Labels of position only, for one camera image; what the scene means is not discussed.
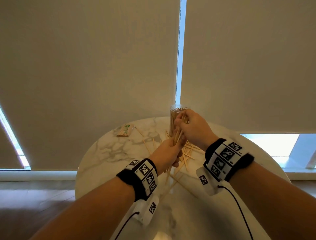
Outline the narrow beige roller blind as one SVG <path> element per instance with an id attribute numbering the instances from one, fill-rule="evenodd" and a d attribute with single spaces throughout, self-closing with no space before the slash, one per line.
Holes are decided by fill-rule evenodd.
<path id="1" fill-rule="evenodd" d="M 0 169 L 25 169 L 0 122 Z"/>

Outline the small packet of wooden sticks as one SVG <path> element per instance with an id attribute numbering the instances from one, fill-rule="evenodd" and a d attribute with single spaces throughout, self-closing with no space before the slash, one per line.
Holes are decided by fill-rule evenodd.
<path id="1" fill-rule="evenodd" d="M 129 137 L 131 132 L 133 131 L 135 125 L 132 123 L 127 123 L 121 127 L 119 132 L 117 133 L 117 137 Z"/>

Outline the bundle of wooden sticks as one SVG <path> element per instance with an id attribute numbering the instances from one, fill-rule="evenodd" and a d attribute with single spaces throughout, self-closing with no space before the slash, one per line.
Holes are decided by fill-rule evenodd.
<path id="1" fill-rule="evenodd" d="M 187 123 L 188 119 L 187 119 L 187 117 L 185 115 L 183 115 L 183 117 L 181 118 L 181 121 L 184 122 L 184 123 Z M 182 135 L 183 135 L 183 130 L 178 129 L 177 133 L 176 133 L 176 136 L 175 136 L 175 139 L 174 139 L 174 142 L 173 142 L 174 145 L 176 145 L 179 142 L 180 138 L 182 138 Z M 182 165 L 184 164 L 186 170 L 188 170 L 186 154 L 183 153 L 183 150 L 182 150 L 182 156 L 181 157 L 183 158 L 183 160 L 181 161 L 182 163 L 180 163 L 180 164 L 182 164 Z M 167 183 L 168 183 L 168 178 L 169 178 L 171 169 L 172 169 L 172 166 L 168 167 L 167 170 L 166 170 L 166 179 L 165 179 L 164 185 L 167 185 Z"/>

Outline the scattered pile of wooden sticks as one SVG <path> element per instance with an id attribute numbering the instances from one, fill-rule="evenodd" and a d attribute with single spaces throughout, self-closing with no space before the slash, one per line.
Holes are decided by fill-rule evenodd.
<path id="1" fill-rule="evenodd" d="M 154 122 L 143 122 L 142 125 L 138 123 L 137 127 L 145 137 L 142 138 L 136 130 L 125 142 L 124 151 L 127 153 L 129 150 L 128 157 L 131 160 L 147 158 L 160 145 L 160 141 L 164 141 L 168 137 L 168 134 L 165 133 L 168 131 L 167 122 L 157 122 L 157 125 L 154 125 Z M 199 153 L 204 152 L 191 143 L 187 143 L 183 151 L 184 157 L 180 158 L 179 167 L 171 170 L 171 177 L 165 173 L 159 178 L 162 183 L 162 187 L 158 187 L 160 200 L 169 193 L 176 193 L 176 189 L 172 190 L 174 186 L 187 190 L 196 198 L 208 198 L 194 173 L 198 165 L 202 163 L 202 155 Z"/>

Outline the wide beige roller blind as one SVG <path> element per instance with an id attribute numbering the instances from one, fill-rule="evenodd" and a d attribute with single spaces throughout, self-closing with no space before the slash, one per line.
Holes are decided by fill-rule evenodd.
<path id="1" fill-rule="evenodd" d="M 31 170 L 175 102 L 180 0 L 0 0 L 0 105 Z"/>

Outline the black left wristband with markers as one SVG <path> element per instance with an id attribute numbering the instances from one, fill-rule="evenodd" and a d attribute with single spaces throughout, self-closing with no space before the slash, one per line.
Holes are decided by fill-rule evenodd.
<path id="1" fill-rule="evenodd" d="M 135 200 L 147 201 L 158 185 L 157 169 L 152 160 L 134 159 L 116 175 L 121 181 L 134 189 Z"/>

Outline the black right wristband with markers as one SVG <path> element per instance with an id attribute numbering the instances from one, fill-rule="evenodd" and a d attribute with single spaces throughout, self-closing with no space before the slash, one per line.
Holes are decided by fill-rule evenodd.
<path id="1" fill-rule="evenodd" d="M 235 173 L 254 161 L 248 151 L 232 139 L 219 138 L 205 152 L 204 168 L 217 181 L 229 182 Z"/>

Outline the person's right hand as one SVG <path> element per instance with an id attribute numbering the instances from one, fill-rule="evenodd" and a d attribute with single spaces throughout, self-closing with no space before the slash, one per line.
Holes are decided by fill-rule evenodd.
<path id="1" fill-rule="evenodd" d="M 194 121 L 195 134 L 185 135 L 185 137 L 189 142 L 193 143 L 195 146 L 199 147 L 203 151 L 206 151 L 211 144 L 219 139 L 219 137 L 213 133 L 207 121 L 198 113 L 196 113 Z"/>

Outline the person's left forearm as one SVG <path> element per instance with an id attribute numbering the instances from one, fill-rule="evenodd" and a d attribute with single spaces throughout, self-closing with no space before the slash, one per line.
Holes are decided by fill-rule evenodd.
<path id="1" fill-rule="evenodd" d="M 115 177 L 76 200 L 30 240 L 109 240 L 135 200 Z"/>

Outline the black wristband with markers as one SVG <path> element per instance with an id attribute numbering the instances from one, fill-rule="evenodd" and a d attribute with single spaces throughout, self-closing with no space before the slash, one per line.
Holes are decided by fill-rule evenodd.
<path id="1" fill-rule="evenodd" d="M 134 159 L 116 175 L 121 181 L 134 189 L 135 200 L 147 201 L 158 185 L 157 169 L 152 160 Z"/>
<path id="2" fill-rule="evenodd" d="M 204 168 L 217 181 L 229 182 L 235 173 L 254 161 L 248 151 L 232 139 L 219 138 L 205 152 Z"/>

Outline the person's left hand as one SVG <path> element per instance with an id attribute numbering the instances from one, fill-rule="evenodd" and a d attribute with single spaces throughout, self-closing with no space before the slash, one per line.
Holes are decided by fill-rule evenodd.
<path id="1" fill-rule="evenodd" d="M 161 175 L 169 167 L 178 167 L 179 158 L 182 156 L 182 148 L 187 139 L 184 135 L 174 145 L 174 138 L 168 138 L 149 156 L 156 167 L 157 176 Z"/>

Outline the person's right forearm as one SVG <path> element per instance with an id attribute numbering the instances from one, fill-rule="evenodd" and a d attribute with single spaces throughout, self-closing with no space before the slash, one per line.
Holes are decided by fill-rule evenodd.
<path id="1" fill-rule="evenodd" d="M 316 240 L 316 198 L 256 162 L 229 183 L 271 240 Z"/>

